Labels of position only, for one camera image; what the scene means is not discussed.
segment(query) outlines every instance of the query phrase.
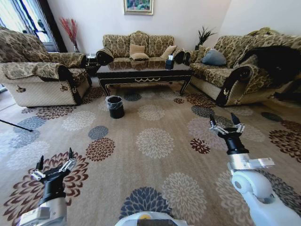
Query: vase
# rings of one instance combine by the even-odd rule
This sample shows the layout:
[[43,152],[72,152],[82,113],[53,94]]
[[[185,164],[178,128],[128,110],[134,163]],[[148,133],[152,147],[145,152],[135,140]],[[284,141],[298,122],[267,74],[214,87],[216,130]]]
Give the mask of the vase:
[[77,47],[77,43],[73,43],[73,48],[75,53],[79,53],[79,48]]

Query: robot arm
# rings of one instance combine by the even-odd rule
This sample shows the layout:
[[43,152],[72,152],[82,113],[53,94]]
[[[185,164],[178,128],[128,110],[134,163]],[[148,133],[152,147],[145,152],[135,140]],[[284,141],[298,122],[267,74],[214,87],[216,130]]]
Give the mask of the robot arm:
[[36,165],[31,175],[45,185],[44,194],[39,207],[21,216],[19,226],[64,226],[67,225],[66,193],[63,191],[63,179],[76,165],[71,148],[69,159],[63,165],[45,172],[43,170],[44,156]]
[[255,171],[275,165],[271,158],[250,159],[239,137],[244,131],[244,124],[233,114],[233,128],[218,127],[214,117],[210,116],[210,130],[225,139],[230,157],[228,168],[231,171],[231,182],[241,193],[250,208],[250,215],[257,226],[300,226],[301,218],[292,209],[285,206],[275,194],[268,179]]

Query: potted plant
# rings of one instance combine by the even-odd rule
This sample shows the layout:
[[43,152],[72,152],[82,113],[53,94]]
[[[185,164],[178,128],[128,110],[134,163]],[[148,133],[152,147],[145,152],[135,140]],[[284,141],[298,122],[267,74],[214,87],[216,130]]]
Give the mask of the potted plant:
[[208,28],[204,28],[204,26],[202,26],[202,29],[202,31],[198,31],[198,45],[196,45],[195,50],[198,50],[198,46],[203,45],[211,35],[216,34],[212,32],[212,29],[208,30]]
[[77,47],[76,34],[77,34],[77,23],[73,19],[60,18],[61,25],[67,32],[70,41],[73,43],[74,52],[79,53],[79,48]]

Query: floor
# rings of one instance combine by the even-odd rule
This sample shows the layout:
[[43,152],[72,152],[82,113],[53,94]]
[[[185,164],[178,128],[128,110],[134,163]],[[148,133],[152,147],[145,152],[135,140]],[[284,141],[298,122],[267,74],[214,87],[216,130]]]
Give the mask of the floor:
[[271,157],[261,170],[285,205],[301,216],[301,106],[271,100],[221,108],[180,84],[112,87],[125,116],[112,119],[105,96],[93,87],[80,106],[23,108],[0,94],[0,118],[33,129],[0,126],[0,225],[16,225],[36,208],[42,184],[29,173],[43,154],[44,169],[67,159],[77,165],[65,178],[69,225],[114,225],[139,211],[158,211],[195,226],[253,225],[248,207],[230,183],[227,147],[209,131],[209,114],[224,127],[230,112],[246,124],[241,140],[252,158]]

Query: tissue box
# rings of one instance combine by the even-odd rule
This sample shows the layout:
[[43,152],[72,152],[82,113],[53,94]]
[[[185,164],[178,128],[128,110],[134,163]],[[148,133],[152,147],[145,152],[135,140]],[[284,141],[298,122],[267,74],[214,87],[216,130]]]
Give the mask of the tissue box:
[[174,68],[174,60],[166,60],[165,68],[171,70]]

